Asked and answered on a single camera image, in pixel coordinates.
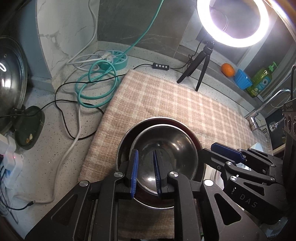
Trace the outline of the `dark green lid holder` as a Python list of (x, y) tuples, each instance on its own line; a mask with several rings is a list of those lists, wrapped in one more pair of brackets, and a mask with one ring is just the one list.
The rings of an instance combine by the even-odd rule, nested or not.
[(13, 127), (15, 141), (24, 150), (31, 149), (37, 142), (44, 126), (45, 114), (37, 106), (14, 109)]

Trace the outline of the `blue ribbed cup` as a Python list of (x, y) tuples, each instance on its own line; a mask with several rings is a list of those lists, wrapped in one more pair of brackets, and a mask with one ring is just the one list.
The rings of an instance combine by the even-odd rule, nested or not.
[(242, 89), (245, 90), (248, 87), (251, 87), (252, 85), (252, 81), (251, 79), (247, 76), (247, 74), (241, 70), (238, 69), (234, 75), (234, 82), (236, 83), (236, 85)]

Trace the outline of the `green dish soap bottle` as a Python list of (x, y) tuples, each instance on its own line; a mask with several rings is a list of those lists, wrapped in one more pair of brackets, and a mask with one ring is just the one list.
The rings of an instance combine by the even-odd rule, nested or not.
[(274, 70), (277, 64), (273, 61), (268, 67), (262, 67), (252, 78), (252, 85), (247, 88), (248, 94), (254, 98), (257, 97), (271, 82)]

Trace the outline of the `black inline light remote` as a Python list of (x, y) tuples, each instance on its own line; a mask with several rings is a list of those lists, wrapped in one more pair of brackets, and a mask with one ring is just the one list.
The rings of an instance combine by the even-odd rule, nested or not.
[(170, 69), (170, 66), (164, 65), (164, 64), (158, 64), (158, 63), (153, 63), (152, 64), (153, 69), (159, 69), (159, 70), (166, 70), (168, 71)]

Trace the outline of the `chrome faucet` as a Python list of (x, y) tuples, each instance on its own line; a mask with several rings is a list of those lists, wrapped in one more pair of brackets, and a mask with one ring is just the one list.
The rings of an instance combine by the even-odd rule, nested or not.
[(258, 116), (258, 114), (261, 113), (262, 110), (265, 109), (268, 105), (270, 105), (274, 100), (276, 100), (281, 94), (284, 94), (284, 93), (291, 93), (291, 91), (287, 88), (283, 88), (279, 90), (278, 92), (276, 92), (276, 94), (274, 94), (268, 100), (264, 101), (260, 107), (255, 108), (244, 117), (248, 121), (249, 127), (252, 132), (259, 129), (259, 125), (255, 119)]

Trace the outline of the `orange tangerine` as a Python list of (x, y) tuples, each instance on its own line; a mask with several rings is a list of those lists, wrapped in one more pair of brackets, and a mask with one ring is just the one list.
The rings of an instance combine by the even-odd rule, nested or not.
[(224, 63), (221, 65), (221, 72), (228, 78), (235, 75), (235, 70), (229, 63)]

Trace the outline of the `checkered beige cloth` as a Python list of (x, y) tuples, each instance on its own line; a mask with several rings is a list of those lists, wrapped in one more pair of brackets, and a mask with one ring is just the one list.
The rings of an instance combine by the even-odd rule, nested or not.
[(130, 70), (112, 98), (83, 162), (79, 180), (96, 182), (115, 170), (116, 152), (126, 132), (145, 119), (161, 116), (186, 125), (203, 148), (221, 143), (247, 149), (260, 143), (272, 153), (260, 130), (224, 104), (182, 85)]

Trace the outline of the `teal round power strip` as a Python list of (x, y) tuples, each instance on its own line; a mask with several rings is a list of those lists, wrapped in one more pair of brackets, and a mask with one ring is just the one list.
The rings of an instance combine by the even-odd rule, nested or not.
[(121, 51), (118, 50), (107, 50), (107, 51), (98, 51), (97, 52), (99, 57), (103, 57), (107, 54), (107, 57), (104, 60), (111, 63), (116, 71), (122, 70), (126, 68), (128, 63), (128, 56)]

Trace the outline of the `white ceramic bowl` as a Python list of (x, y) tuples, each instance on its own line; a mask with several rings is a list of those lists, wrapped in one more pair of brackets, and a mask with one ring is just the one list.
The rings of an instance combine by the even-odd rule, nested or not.
[(254, 150), (257, 150), (257, 151), (260, 151), (260, 152), (263, 152), (263, 147), (262, 147), (262, 145), (260, 143), (255, 143), (250, 148), (254, 149)]

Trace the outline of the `black tripod stand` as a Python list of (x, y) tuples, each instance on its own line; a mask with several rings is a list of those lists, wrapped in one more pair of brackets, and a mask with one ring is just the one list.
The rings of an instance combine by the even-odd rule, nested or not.
[(198, 66), (204, 61), (201, 73), (199, 75), (199, 79), (197, 81), (197, 85), (195, 87), (195, 91), (199, 90), (199, 87), (202, 83), (203, 77), (209, 65), (210, 56), (213, 52), (214, 45), (214, 41), (205, 42), (203, 50), (197, 55), (197, 57), (192, 61), (189, 67), (184, 71), (181, 77), (177, 80), (177, 83), (181, 83), (186, 77), (191, 76), (193, 72), (198, 68)]

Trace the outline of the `red steel bowl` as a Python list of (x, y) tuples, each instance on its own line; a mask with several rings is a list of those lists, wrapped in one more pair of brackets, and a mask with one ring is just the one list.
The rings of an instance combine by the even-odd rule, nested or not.
[(198, 151), (202, 149), (202, 145), (198, 140), (197, 136), (185, 124), (181, 123), (178, 120), (174, 120), (172, 118), (167, 117), (156, 116), (141, 121), (135, 126), (135, 129), (137, 130), (135, 137), (137, 137), (143, 130), (147, 129), (148, 127), (158, 124), (167, 124), (180, 128), (191, 138)]

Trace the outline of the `large steel bowl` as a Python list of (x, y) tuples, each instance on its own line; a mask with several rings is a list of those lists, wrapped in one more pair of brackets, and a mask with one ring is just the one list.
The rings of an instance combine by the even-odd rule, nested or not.
[(198, 157), (202, 145), (183, 123), (166, 117), (153, 117), (133, 126), (122, 138), (116, 153), (116, 166), (138, 151), (136, 202), (151, 209), (174, 206), (172, 199), (160, 199), (168, 187), (167, 176), (176, 172), (189, 180), (202, 181), (205, 164)]

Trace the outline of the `glass pot lid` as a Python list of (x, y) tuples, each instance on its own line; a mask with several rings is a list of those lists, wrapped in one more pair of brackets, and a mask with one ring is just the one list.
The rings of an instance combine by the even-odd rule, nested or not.
[(25, 53), (16, 40), (1, 36), (1, 134), (11, 128), (9, 114), (25, 99), (28, 68)]

